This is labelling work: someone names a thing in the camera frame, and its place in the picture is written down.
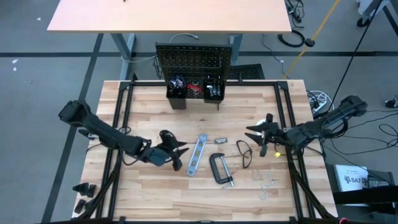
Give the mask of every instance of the concrete floor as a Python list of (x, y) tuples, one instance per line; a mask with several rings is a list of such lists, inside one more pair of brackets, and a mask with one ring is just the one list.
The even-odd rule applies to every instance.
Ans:
[[(311, 37), (327, 14), (333, 1), (304, 1), (306, 16), (301, 25), (306, 37)], [(0, 220), (3, 223), (38, 223), (49, 197), (55, 173), (60, 161), (69, 127), (58, 118), (58, 112), (68, 100), (77, 99), (90, 62), (90, 57), (43, 57), (26, 54), (34, 52), (92, 52), (97, 34), (49, 33), (46, 28), (58, 1), (15, 0), (0, 1), (0, 129), (3, 145), (0, 157)], [(393, 19), (397, 14), (391, 5), (387, 7)], [(352, 52), (361, 37), (362, 28), (356, 27), (359, 19), (358, 6), (354, 0), (341, 1), (318, 36), (311, 52)], [(155, 42), (168, 42), (173, 34), (138, 34), (135, 52), (154, 52)], [(227, 44), (228, 36), (221, 34), (198, 34), (200, 40), (179, 37), (176, 42)], [(244, 35), (242, 52), (268, 51), (261, 44), (261, 34)], [(302, 48), (284, 46), (275, 34), (266, 35), (266, 44), (277, 55), (290, 52), (297, 54)], [(369, 28), (362, 52), (398, 51), (398, 36), (385, 13), (380, 12)], [(100, 52), (117, 52), (109, 34), (104, 35)], [(285, 69), (294, 57), (279, 57)], [(347, 95), (358, 95), (367, 101), (370, 110), (385, 110), (384, 100), (397, 93), (397, 57), (356, 57), (336, 102)], [(349, 57), (303, 57), (290, 74), (291, 78), (304, 79), (308, 90), (322, 90), (333, 96), (338, 82), (349, 62)], [(281, 78), (280, 64), (272, 57), (240, 57), (239, 64), (261, 63), (266, 79)], [(119, 78), (119, 57), (97, 59), (86, 96), (95, 111), (104, 80)], [(132, 67), (139, 79), (155, 79), (155, 70), (150, 61)], [(379, 118), (385, 113), (368, 113), (352, 119), (350, 125)], [(350, 136), (374, 137), (390, 141), (393, 137), (378, 130), (382, 123), (395, 124), (397, 117), (369, 123), (348, 131)], [(384, 147), (377, 141), (339, 138), (336, 146), (346, 152)], [(52, 221), (68, 220), (72, 214), (76, 193), (72, 186), (79, 183), (85, 149), (88, 140), (76, 135), (68, 161)], [(396, 148), (381, 152), (346, 156), (352, 162), (372, 170), (396, 172)], [(347, 164), (342, 158), (328, 153), (330, 164)], [(352, 216), (345, 207), (339, 214)]]

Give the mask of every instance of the tabletop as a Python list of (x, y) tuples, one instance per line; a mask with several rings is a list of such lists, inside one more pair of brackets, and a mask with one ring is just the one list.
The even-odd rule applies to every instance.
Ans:
[(48, 30), (291, 32), (284, 0), (60, 0)]
[[(312, 120), (304, 82), (287, 82), (297, 124)], [(108, 124), (113, 121), (119, 85), (120, 81), (105, 81), (99, 99), (96, 114)], [(187, 142), (190, 150), (181, 157), (183, 167), (178, 172), (173, 170), (171, 164), (162, 167), (143, 162), (132, 166), (122, 165), (115, 220), (125, 216), (127, 220), (141, 221), (287, 221), (289, 216), (296, 216), (286, 157), (275, 158), (273, 146), (269, 146), (265, 157), (259, 157), (260, 147), (244, 135), (246, 126), (256, 125), (267, 113), (272, 113), (274, 121), (279, 122), (273, 86), (227, 86), (219, 111), (216, 105), (206, 104), (202, 100), (187, 100), (186, 110), (173, 110), (165, 92), (165, 86), (134, 87), (128, 122), (132, 131), (129, 134), (151, 139), (156, 145), (160, 143), (159, 132), (167, 129), (179, 141)], [(281, 95), (286, 122), (290, 124), (283, 91)], [(126, 96), (123, 100), (121, 116), (124, 114)], [(189, 177), (186, 174), (187, 166), (201, 133), (206, 133), (208, 140), (196, 175)], [(222, 137), (228, 138), (226, 144), (214, 144), (214, 139)], [(237, 140), (246, 141), (254, 151), (247, 169), (242, 168), (242, 157), (235, 143)], [(90, 141), (89, 146), (95, 144), (98, 144), (98, 140)], [(318, 142), (312, 142), (310, 147), (320, 150)], [(277, 146), (277, 150), (284, 153), (283, 147)], [(215, 182), (209, 157), (216, 152), (225, 153), (234, 187), (222, 189), (222, 185)], [(103, 146), (88, 152), (81, 183), (101, 185), (106, 153), (107, 149)], [(126, 162), (133, 161), (128, 156), (125, 159)], [(311, 190), (331, 214), (337, 215), (322, 156), (307, 150), (304, 161)], [(253, 172), (261, 174), (264, 180), (253, 180)], [(273, 184), (266, 188), (268, 199), (260, 200), (259, 197), (264, 196), (261, 184), (270, 184), (269, 172)], [(300, 195), (304, 215), (308, 217), (301, 189)], [(90, 201), (79, 194), (76, 203), (82, 198)], [(110, 190), (104, 211), (108, 211), (109, 198)]]

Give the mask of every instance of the desk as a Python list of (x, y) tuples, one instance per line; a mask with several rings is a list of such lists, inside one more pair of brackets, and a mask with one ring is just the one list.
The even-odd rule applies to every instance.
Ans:
[[(112, 124), (120, 84), (120, 81), (106, 81), (99, 99), (96, 113), (108, 124)], [(287, 84), (296, 122), (312, 120), (304, 82), (289, 80)], [(282, 102), (284, 117), (289, 124), (286, 104), (284, 100)], [(124, 103), (126, 96), (120, 116), (124, 114)], [(165, 97), (165, 86), (134, 86), (128, 121), (132, 129), (130, 134), (152, 139), (156, 145), (160, 143), (159, 131), (168, 129), (178, 140), (187, 142), (190, 150), (181, 157), (183, 167), (178, 172), (173, 171), (171, 164), (156, 167), (137, 162), (133, 166), (122, 166), (114, 219), (125, 216), (127, 220), (142, 221), (287, 221), (290, 216), (296, 216), (287, 158), (275, 158), (273, 146), (269, 146), (266, 157), (259, 157), (260, 147), (244, 135), (246, 126), (255, 125), (267, 113), (272, 113), (274, 121), (280, 122), (275, 91), (271, 86), (227, 86), (219, 111), (216, 105), (205, 104), (202, 100), (187, 100), (186, 110), (172, 110)], [(189, 177), (186, 175), (187, 164), (200, 133), (207, 133), (208, 140), (196, 175)], [(215, 138), (222, 137), (228, 138), (227, 144), (214, 144)], [(242, 157), (235, 145), (240, 139), (248, 142), (254, 151), (248, 169), (242, 169)], [(89, 146), (95, 144), (98, 141), (90, 141)], [(320, 148), (315, 142), (310, 147)], [(282, 153), (285, 151), (284, 147), (277, 149)], [(226, 154), (234, 187), (222, 189), (222, 185), (215, 182), (208, 161), (215, 152)], [(102, 146), (88, 152), (81, 183), (101, 185), (106, 153), (107, 149)], [(126, 160), (130, 162), (132, 159), (126, 157)], [(322, 156), (307, 150), (304, 161), (313, 193), (331, 214), (337, 215)], [(263, 194), (262, 182), (252, 179), (253, 170), (262, 173), (266, 184), (269, 183), (267, 173), (271, 171), (274, 184), (267, 189), (267, 200), (259, 200)], [(304, 194), (299, 191), (304, 216), (308, 217)], [(110, 192), (105, 199), (104, 214), (108, 211)], [(81, 198), (89, 201), (78, 195), (76, 202)]]
[[(284, 0), (61, 0), (47, 30), (111, 33), (126, 60), (135, 35), (127, 45), (123, 32), (229, 33), (234, 65), (243, 33), (291, 32)], [(128, 64), (122, 66), (124, 80)]]

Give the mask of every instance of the white cable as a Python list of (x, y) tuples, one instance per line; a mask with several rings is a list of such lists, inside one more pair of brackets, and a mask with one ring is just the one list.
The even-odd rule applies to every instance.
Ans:
[[(319, 103), (319, 107), (318, 108), (314, 108), (312, 109), (313, 113), (316, 113), (318, 110), (320, 110), (323, 106), (325, 106), (328, 103), (328, 100), (330, 103), (332, 103), (331, 98), (324, 92), (320, 91), (320, 90), (312, 90), (310, 91), (310, 93), (313, 93), (315, 95), (315, 97), (317, 98), (317, 101)], [(308, 102), (309, 103), (313, 103), (314, 99), (312, 95), (308, 96)]]
[[(174, 36), (172, 36), (172, 38), (170, 38), (169, 44), (171, 44), (171, 43), (173, 42), (174, 38), (176, 38), (176, 37), (178, 37), (178, 36), (180, 36), (180, 35), (186, 35), (186, 36), (189, 36), (189, 37), (193, 37), (195, 40), (199, 40), (199, 37), (198, 37), (197, 35), (189, 34), (189, 33), (181, 33), (181, 34), (175, 34)], [(146, 60), (149, 60), (149, 59), (152, 59), (152, 58), (156, 58), (156, 55), (150, 56), (150, 57), (147, 57), (147, 58), (144, 58), (144, 59), (136, 60), (136, 61), (126, 60), (126, 59), (124, 59), (122, 56), (120, 56), (120, 58), (121, 58), (124, 62), (128, 62), (128, 63), (139, 63), (139, 62), (143, 62), (143, 61), (146, 61)]]

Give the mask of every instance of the eyeglasses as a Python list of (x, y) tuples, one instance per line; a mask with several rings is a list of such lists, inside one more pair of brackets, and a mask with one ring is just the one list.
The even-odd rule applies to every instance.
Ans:
[(242, 155), (242, 167), (246, 169), (250, 166), (253, 150), (250, 148), (249, 144), (245, 141), (238, 140), (236, 141), (236, 146), (239, 149), (239, 152)]

